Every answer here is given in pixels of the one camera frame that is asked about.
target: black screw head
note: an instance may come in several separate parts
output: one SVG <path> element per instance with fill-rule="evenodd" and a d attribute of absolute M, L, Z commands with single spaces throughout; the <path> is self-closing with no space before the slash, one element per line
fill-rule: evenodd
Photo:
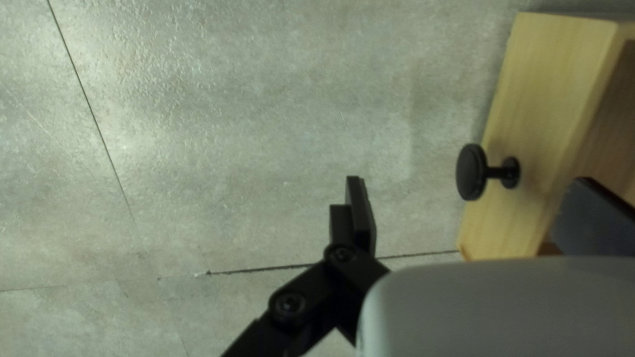
<path fill-rule="evenodd" d="M 301 313 L 306 305 L 306 300 L 302 294 L 297 292 L 286 292 L 276 299 L 276 312 L 281 316 L 291 317 Z"/>
<path fill-rule="evenodd" d="M 336 248 L 331 252 L 331 256 L 341 263 L 346 263 L 355 257 L 355 251 L 346 246 Z"/>

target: tile grout line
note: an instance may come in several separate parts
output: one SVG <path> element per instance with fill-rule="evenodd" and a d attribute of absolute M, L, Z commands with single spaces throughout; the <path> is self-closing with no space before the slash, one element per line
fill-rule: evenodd
<path fill-rule="evenodd" d="M 379 257 L 377 259 L 397 259 L 397 258 L 410 258 L 410 257 L 425 257 L 426 255 L 439 255 L 458 253 L 458 250 L 442 250 L 440 252 L 428 252 L 428 253 L 413 253 L 413 254 L 401 254 L 401 255 L 387 255 L 385 257 Z"/>
<path fill-rule="evenodd" d="M 95 123 L 95 127 L 97 128 L 97 133 L 99 134 L 99 138 L 102 139 L 102 144 L 104 145 L 104 149 L 106 150 L 106 156 L 108 156 L 108 161 L 110 162 L 110 167 L 112 167 L 112 171 L 115 173 L 115 178 L 117 179 L 117 183 L 119 184 L 119 190 L 123 195 L 124 200 L 126 201 L 126 206 L 128 207 L 128 213 L 130 213 L 130 217 L 132 217 L 132 222 L 135 225 L 135 229 L 137 230 L 137 234 L 139 233 L 139 227 L 137 226 L 137 220 L 135 219 L 135 215 L 132 213 L 132 208 L 130 208 L 130 202 L 128 202 L 128 197 L 126 196 L 126 192 L 123 190 L 123 185 L 121 185 L 121 179 L 119 179 L 119 174 L 117 173 L 117 169 L 115 168 L 115 164 L 112 162 L 112 157 L 110 156 L 110 151 L 108 150 L 108 146 L 106 145 L 106 141 L 104 140 L 104 135 L 102 134 L 102 130 L 97 123 L 97 119 L 95 117 L 95 113 L 93 112 L 93 107 L 90 105 L 88 101 L 88 96 L 86 95 L 86 90 L 84 90 L 84 84 L 81 82 L 79 78 L 79 73 L 77 72 L 77 67 L 75 67 L 75 61 L 73 61 L 73 57 L 70 55 L 70 50 L 68 45 L 66 44 L 66 39 L 64 38 L 64 34 L 62 34 L 62 29 L 60 28 L 60 23 L 57 21 L 57 16 L 55 16 L 55 12 L 53 11 L 53 6 L 51 5 L 50 0 L 46 0 L 48 4 L 49 10 L 51 10 L 51 15 L 53 15 L 53 21 L 55 21 L 55 26 L 57 27 L 57 31 L 62 38 L 62 43 L 64 44 L 64 49 L 66 50 L 66 54 L 69 56 L 70 64 L 73 67 L 73 72 L 75 72 L 75 77 L 77 78 L 77 82 L 79 83 L 79 87 L 81 88 L 81 92 L 84 95 L 84 99 L 86 101 L 86 105 L 88 105 L 88 110 L 90 111 L 90 115 L 93 118 L 93 122 Z"/>
<path fill-rule="evenodd" d="M 388 255 L 386 257 L 377 257 L 377 260 L 410 258 L 410 257 L 425 257 L 426 255 L 441 255 L 441 254 L 450 254 L 450 253 L 458 253 L 458 250 L 443 250 L 440 252 Z M 274 271 L 274 270 L 286 270 L 286 269 L 297 269 L 301 267 L 310 267 L 310 266 L 313 266 L 313 264 L 315 263 L 294 264 L 294 265 L 288 265 L 288 266 L 262 267 L 262 268 L 253 268 L 253 269 L 238 269 L 238 270 L 218 271 L 218 272 L 207 271 L 205 275 L 212 276 L 212 275 L 231 275 L 231 274 L 240 274 L 240 273 L 258 273 L 261 271 Z"/>
<path fill-rule="evenodd" d="M 377 258 L 378 260 L 384 260 L 384 259 L 398 259 L 398 258 L 409 258 L 409 257 L 424 257 L 426 255 L 441 255 L 441 254 L 449 254 L 449 253 L 458 253 L 458 250 L 443 250 L 440 252 L 429 252 L 429 253 L 414 253 L 414 254 L 404 254 L 404 255 L 389 255 L 386 257 L 379 257 Z M 206 273 L 200 273 L 200 274 L 195 274 L 196 276 L 200 276 L 200 275 L 207 275 L 207 276 L 214 276 L 214 275 L 231 275 L 231 274 L 240 274 L 240 273 L 258 273 L 261 271 L 275 271 L 275 270 L 287 270 L 287 269 L 298 269 L 298 268 L 303 268 L 303 267 L 310 267 L 313 266 L 315 263 L 306 263 L 306 264 L 293 264 L 293 265 L 288 265 L 288 266 L 274 266 L 274 267 L 262 267 L 262 268 L 253 268 L 253 269 L 240 269 L 240 270 L 230 270 L 230 271 L 219 271 L 219 272 L 211 272 L 211 271 L 207 271 Z M 184 277 L 184 276 L 190 276 L 191 274 L 183 274 L 183 275 L 171 275 L 171 276 L 161 276 L 158 277 L 157 280 L 161 280 L 161 279 L 165 279 L 165 278 L 179 278 L 179 277 Z M 33 287 L 28 287 L 28 288 L 17 288 L 17 289 L 8 289 L 8 290 L 0 290 L 0 293 L 3 292 L 15 292 L 15 291 L 20 291 L 20 290 L 35 290 L 35 289 L 44 289 L 44 288 L 62 288 L 65 286 L 72 286 L 72 285 L 82 285 L 82 284 L 90 284 L 90 283 L 107 283 L 110 281 L 116 281 L 117 284 L 119 284 L 119 286 L 121 286 L 120 279 L 114 279 L 114 280 L 99 280 L 99 281 L 92 281 L 92 282 L 80 282 L 80 283 L 75 283 L 75 284 L 60 284 L 60 285 L 47 285 L 47 286 L 33 286 Z"/>

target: floor tile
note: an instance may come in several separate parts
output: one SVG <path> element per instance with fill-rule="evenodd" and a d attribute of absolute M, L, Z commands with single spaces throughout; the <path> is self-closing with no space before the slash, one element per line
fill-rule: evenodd
<path fill-rule="evenodd" d="M 117 280 L 123 294 L 134 304 L 162 301 L 157 281 L 160 278 Z"/>
<path fill-rule="evenodd" d="M 460 260 L 456 253 L 387 259 L 387 266 L 439 264 Z M 168 303 L 189 357 L 219 356 L 267 309 L 269 296 L 303 269 L 161 278 L 161 298 Z M 308 356 L 354 356 L 353 347 L 335 333 Z"/>
<path fill-rule="evenodd" d="M 116 282 L 0 292 L 5 357 L 186 357 L 164 302 L 133 303 Z"/>
<path fill-rule="evenodd" d="M 49 6 L 0 13 L 0 290 L 112 279 L 143 246 Z"/>
<path fill-rule="evenodd" d="M 454 160 L 506 7 L 465 1 L 457 29 L 437 2 L 51 3 L 150 249 L 198 245 L 212 271 L 315 261 L 349 174 L 379 254 L 453 248 Z"/>

